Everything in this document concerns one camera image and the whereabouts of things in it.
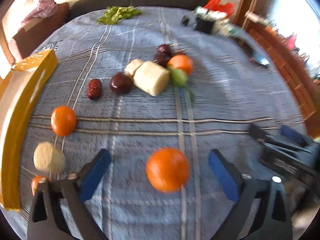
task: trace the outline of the mandarin orange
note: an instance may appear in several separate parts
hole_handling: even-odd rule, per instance
[[[179,150],[161,148],[149,157],[146,173],[155,189],[165,193],[175,192],[188,181],[189,162]]]
[[[58,106],[51,115],[52,130],[59,136],[68,136],[76,128],[76,114],[67,106]]]
[[[172,57],[167,64],[168,68],[179,68],[187,73],[189,76],[193,70],[193,62],[192,59],[187,55],[179,54],[177,56]]]
[[[31,191],[32,191],[32,194],[33,196],[35,195],[36,191],[37,191],[37,188],[38,188],[38,185],[39,185],[39,180],[42,179],[42,178],[46,178],[45,176],[43,175],[36,175],[33,177],[32,181],[31,181]]]

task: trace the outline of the blue gripper pad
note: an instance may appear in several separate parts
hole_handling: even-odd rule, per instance
[[[213,150],[209,153],[209,166],[216,175],[227,198],[237,203],[239,200],[238,185]]]
[[[281,134],[288,137],[291,141],[300,145],[306,144],[305,138],[300,133],[290,128],[289,126],[281,125],[280,130],[281,130]]]
[[[91,169],[90,173],[86,176],[85,180],[82,182],[80,200],[82,203],[92,198],[97,186],[102,179],[102,176],[107,171],[111,163],[110,153],[103,149],[101,158]]]

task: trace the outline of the blue bedsheet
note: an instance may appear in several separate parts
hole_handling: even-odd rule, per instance
[[[274,134],[281,122],[304,131],[296,102],[273,66],[266,70],[249,63],[226,37],[194,31],[192,23],[183,27],[180,20],[191,16],[189,11],[141,10],[142,15],[118,25],[97,25],[103,11],[88,13],[65,24],[38,48],[54,48],[59,65],[41,93],[24,140],[21,213],[4,213],[22,239],[32,200],[31,179],[41,174],[33,164],[33,151],[41,141],[63,150],[67,164],[60,178],[80,171],[100,148],[113,155],[109,171],[86,202],[110,240],[207,240],[233,206],[209,168],[209,151],[218,148],[241,172],[269,179],[272,172],[258,161],[261,147],[247,135],[249,123]],[[263,53],[247,34],[242,35]],[[172,85],[158,97],[136,87],[116,96],[109,88],[112,75],[133,59],[153,60],[156,47],[163,43],[193,58],[189,85],[195,102]],[[86,97],[93,78],[103,85],[98,101]],[[77,129],[68,137],[57,137],[50,126],[50,115],[59,105],[72,107],[78,117]],[[178,148],[189,159],[191,175],[182,192],[162,194],[148,182],[146,160],[160,147]],[[81,239],[67,205],[62,206],[71,231]]]

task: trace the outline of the pink cloth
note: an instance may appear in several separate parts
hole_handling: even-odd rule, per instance
[[[30,12],[22,21],[22,24],[27,23],[32,18],[48,18],[54,14],[57,3],[54,0],[40,0],[38,6]]]

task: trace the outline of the red date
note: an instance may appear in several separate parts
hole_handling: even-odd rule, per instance
[[[87,87],[87,97],[90,100],[97,100],[101,96],[101,81],[97,78],[92,79],[89,81],[88,87]]]

